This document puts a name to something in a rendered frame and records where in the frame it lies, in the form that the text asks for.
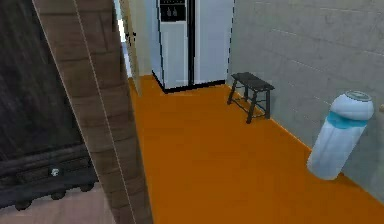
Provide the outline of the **white bin with blue band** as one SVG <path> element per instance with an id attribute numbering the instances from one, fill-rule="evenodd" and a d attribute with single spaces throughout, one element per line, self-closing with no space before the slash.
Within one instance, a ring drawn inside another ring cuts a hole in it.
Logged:
<path id="1" fill-rule="evenodd" d="M 307 160 L 317 178 L 334 180 L 374 114 L 372 97 L 350 90 L 334 99 Z"/>

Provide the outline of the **small black stool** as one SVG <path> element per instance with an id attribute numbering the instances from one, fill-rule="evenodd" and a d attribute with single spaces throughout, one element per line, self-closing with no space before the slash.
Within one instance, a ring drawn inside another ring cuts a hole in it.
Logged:
<path id="1" fill-rule="evenodd" d="M 269 119 L 271 116 L 271 91 L 275 87 L 250 72 L 235 73 L 231 77 L 233 78 L 233 83 L 227 104 L 235 103 L 246 112 L 247 124 L 250 124 L 254 118 L 258 117 Z M 238 87 L 244 89 L 244 96 L 235 98 L 234 93 Z M 265 94 L 264 106 L 261 105 L 261 100 L 257 99 L 259 93 Z"/>

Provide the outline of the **white double-door fridge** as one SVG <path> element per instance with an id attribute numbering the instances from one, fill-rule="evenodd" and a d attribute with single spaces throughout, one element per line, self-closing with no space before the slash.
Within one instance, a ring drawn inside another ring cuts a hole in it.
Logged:
<path id="1" fill-rule="evenodd" d="M 235 0 L 146 0 L 152 74 L 166 93 L 223 84 Z"/>

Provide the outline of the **dark wooden cabinet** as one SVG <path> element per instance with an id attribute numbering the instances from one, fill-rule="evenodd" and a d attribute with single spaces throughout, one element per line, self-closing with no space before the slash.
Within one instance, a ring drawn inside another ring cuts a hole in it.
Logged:
<path id="1" fill-rule="evenodd" d="M 0 209 L 97 181 L 32 0 L 0 0 Z"/>

